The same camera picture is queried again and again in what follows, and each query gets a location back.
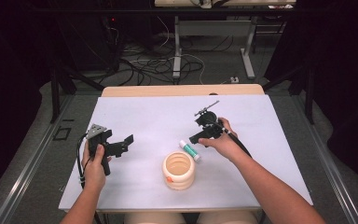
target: white tabletop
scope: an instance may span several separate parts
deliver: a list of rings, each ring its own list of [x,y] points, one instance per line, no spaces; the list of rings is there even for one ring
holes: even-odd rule
[[[130,134],[134,142],[121,158],[113,158],[109,163],[112,174],[106,178],[97,210],[185,212],[259,208],[230,161],[211,147],[189,143],[188,138],[201,131],[194,114],[216,100],[220,103],[210,111],[229,119],[253,158],[312,204],[267,95],[101,97],[89,127],[95,123],[111,129],[109,143],[123,141]],[[196,165],[192,186],[178,191],[164,183],[161,165],[168,154],[181,150],[178,145],[181,139],[195,148],[202,159]],[[81,192],[78,176],[75,164],[59,209],[69,210]]]

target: human arm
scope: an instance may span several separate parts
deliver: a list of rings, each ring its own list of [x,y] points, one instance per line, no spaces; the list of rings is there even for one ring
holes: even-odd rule
[[[236,135],[228,120],[220,119]],[[199,143],[214,147],[238,168],[272,223],[324,223],[301,195],[249,157],[226,133],[217,139],[201,138]]]
[[[97,202],[101,190],[105,184],[105,174],[101,161],[103,159],[104,148],[98,145],[94,159],[90,159],[89,142],[85,144],[83,152],[82,166],[84,167],[85,186],[76,199],[72,208],[68,211],[63,223],[92,223]]]

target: forearm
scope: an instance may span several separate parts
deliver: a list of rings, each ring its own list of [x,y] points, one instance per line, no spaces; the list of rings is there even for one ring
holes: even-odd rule
[[[92,223],[100,191],[83,189],[62,223]]]
[[[324,223],[303,197],[246,154],[232,162],[273,223]]]

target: hand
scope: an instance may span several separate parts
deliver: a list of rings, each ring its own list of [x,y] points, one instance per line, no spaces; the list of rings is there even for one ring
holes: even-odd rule
[[[227,119],[219,118],[223,122],[223,126],[231,131],[235,136],[237,134],[232,131]],[[214,147],[217,152],[226,157],[230,161],[236,158],[239,153],[243,153],[242,149],[226,134],[222,133],[217,139],[200,138],[199,143],[206,147]]]
[[[103,160],[104,148],[102,145],[97,146],[94,158],[90,157],[89,141],[86,142],[83,151],[83,160],[81,162],[86,178],[85,189],[97,190],[100,192],[105,184],[105,174],[101,161]]]

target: table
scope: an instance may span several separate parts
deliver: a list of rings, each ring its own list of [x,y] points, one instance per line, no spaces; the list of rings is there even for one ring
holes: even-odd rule
[[[260,7],[294,5],[296,0],[230,0],[224,7]],[[155,0],[156,7],[196,7],[190,0]],[[255,35],[257,17],[249,21],[180,21],[175,16],[175,59],[173,62],[173,78],[180,77],[182,49],[180,36],[183,35],[235,35],[246,36],[245,48],[241,49],[241,57],[248,78],[255,78],[255,72],[249,58],[249,52]]]
[[[207,95],[211,92],[219,95]],[[216,100],[220,103],[210,111],[230,120],[254,159],[312,204],[270,99],[259,85],[111,87],[99,98],[89,127],[96,123],[112,129],[110,143],[130,134],[134,142],[129,152],[110,162],[112,174],[106,178],[97,211],[259,209],[235,166],[200,144],[192,145],[202,157],[192,186],[178,191],[164,183],[163,159],[181,150],[179,140],[189,142],[188,137],[201,131],[194,114]],[[81,192],[77,177],[74,165],[59,209],[69,210]]]

